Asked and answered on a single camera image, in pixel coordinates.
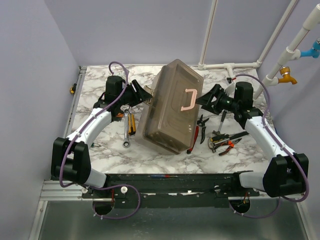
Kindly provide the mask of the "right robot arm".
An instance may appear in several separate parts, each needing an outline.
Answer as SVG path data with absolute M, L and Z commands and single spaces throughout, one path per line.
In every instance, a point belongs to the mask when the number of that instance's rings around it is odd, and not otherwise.
M 269 160 L 264 172 L 240 172 L 238 179 L 230 183 L 230 191 L 241 196 L 252 188 L 272 198 L 306 193 L 309 189 L 308 157 L 288 147 L 270 128 L 261 110 L 253 106 L 253 94 L 254 89 L 249 82 L 237 82 L 233 97 L 215 84 L 195 101 L 202 109 L 216 115 L 223 110 L 233 113 L 236 122 L 253 137 Z

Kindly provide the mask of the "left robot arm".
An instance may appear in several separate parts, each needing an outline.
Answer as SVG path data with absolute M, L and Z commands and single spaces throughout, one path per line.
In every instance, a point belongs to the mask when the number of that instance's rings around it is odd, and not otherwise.
M 106 182 L 106 174 L 92 168 L 89 148 L 105 127 L 119 120 L 122 106 L 134 107 L 151 98 L 135 79 L 128 83 L 120 76 L 109 76 L 105 91 L 93 105 L 89 117 L 66 138 L 58 137 L 53 142 L 51 175 L 61 181 L 93 187 L 99 197 L 107 197 L 111 185 Z

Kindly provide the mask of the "red black handled tool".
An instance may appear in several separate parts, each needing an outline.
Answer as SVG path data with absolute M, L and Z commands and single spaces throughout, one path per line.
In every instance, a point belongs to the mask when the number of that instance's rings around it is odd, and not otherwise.
M 192 141 L 192 146 L 186 151 L 186 153 L 188 155 L 190 155 L 195 147 L 195 144 L 196 144 L 196 141 L 197 141 L 197 138 L 198 138 L 198 135 L 199 135 L 199 126 L 197 125 L 195 127 L 195 133 L 194 133 L 194 137 L 193 137 L 193 141 Z

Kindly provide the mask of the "black handled pruning shears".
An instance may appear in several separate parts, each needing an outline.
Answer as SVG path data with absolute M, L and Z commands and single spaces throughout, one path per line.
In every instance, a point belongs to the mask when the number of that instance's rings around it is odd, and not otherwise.
M 197 125 L 201 128 L 201 139 L 200 144 L 202 144 L 205 141 L 206 138 L 206 122 L 209 120 L 209 118 L 204 119 L 204 116 L 201 115 L 200 118 L 197 120 Z

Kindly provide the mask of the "translucent brown tool box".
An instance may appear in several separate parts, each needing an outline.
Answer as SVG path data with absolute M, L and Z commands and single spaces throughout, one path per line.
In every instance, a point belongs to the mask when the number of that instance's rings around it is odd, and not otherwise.
M 163 66 L 152 81 L 152 99 L 144 106 L 135 141 L 163 155 L 192 146 L 204 79 L 179 59 Z

